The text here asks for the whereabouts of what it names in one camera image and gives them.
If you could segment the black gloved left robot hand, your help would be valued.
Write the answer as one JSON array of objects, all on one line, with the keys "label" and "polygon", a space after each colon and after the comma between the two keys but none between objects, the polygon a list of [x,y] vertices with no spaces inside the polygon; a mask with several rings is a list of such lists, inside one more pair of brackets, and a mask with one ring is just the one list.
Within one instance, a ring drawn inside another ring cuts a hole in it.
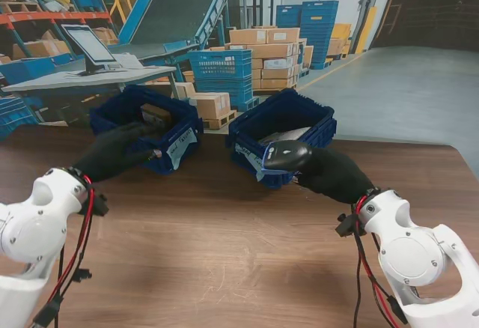
[{"label": "black gloved left robot hand", "polygon": [[96,183],[118,176],[122,172],[149,160],[160,158],[158,149],[148,148],[128,153],[127,148],[139,138],[158,131],[160,126],[133,122],[102,133],[81,156],[72,169]]}]

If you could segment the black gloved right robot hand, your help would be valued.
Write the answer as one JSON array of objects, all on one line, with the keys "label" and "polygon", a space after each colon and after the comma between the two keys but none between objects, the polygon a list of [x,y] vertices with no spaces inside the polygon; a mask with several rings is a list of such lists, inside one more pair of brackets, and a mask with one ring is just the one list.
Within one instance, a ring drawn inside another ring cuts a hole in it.
[{"label": "black gloved right robot hand", "polygon": [[344,204],[355,204],[374,188],[367,175],[347,155],[330,148],[312,148],[300,170],[298,184]]}]

